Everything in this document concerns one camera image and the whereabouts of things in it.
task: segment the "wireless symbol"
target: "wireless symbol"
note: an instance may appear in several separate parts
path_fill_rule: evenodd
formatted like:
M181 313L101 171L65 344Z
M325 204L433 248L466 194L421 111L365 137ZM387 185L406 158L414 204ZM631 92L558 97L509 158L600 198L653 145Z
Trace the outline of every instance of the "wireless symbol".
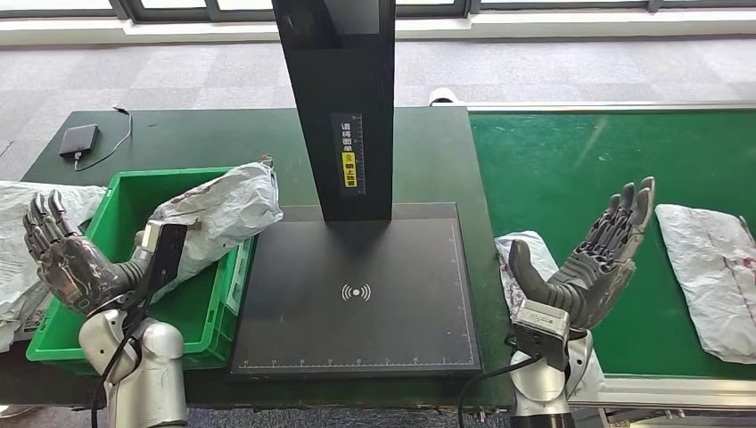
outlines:
M341 299L344 301L347 301L351 299L352 297L360 297L364 301L370 300L370 296L373 294L373 291L370 290L370 285L365 284L359 288L352 288L349 286L349 284L345 284L341 288Z

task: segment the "black pad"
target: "black pad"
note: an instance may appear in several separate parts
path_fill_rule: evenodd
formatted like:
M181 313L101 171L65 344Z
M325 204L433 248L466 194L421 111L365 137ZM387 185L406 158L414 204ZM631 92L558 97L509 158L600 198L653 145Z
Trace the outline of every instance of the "black pad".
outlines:
M85 125L83 127L66 129L58 154L66 156L77 152L82 154L91 152L99 131L97 125Z
M480 372L454 203L396 204L391 222L283 210L258 237L234 377Z

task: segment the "black device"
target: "black device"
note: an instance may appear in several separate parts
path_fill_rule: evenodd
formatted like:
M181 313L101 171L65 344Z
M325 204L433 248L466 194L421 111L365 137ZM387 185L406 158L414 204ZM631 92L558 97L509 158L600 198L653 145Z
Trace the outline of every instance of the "black device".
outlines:
M258 237L242 301L237 377L481 370L454 203L395 204L390 222L284 209Z
M86 154L91 152L99 133L100 128L95 124L66 129L58 154L73 156L75 153Z
M456 205L392 205L395 0L273 9L320 205L258 236L232 377L479 373Z

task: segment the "black pole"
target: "black pole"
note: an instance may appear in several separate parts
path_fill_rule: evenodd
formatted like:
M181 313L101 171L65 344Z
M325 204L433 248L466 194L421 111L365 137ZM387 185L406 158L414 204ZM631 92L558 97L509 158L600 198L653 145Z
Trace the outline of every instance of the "black pole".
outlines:
M273 0L325 221L390 220L395 0Z

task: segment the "green plastic crate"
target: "green plastic crate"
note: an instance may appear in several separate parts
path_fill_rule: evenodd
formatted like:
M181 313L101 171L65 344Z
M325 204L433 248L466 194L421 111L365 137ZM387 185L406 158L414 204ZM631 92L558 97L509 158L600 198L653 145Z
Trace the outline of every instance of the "green plastic crate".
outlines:
M228 170L118 173L85 235L110 260L128 260L134 249L134 234L144 227L158 205ZM184 370L226 366L252 250L250 239L150 306L150 317L174 325L184 336ZM83 324L84 316L53 299L27 348L27 358L78 375L96 375L78 344L78 331Z

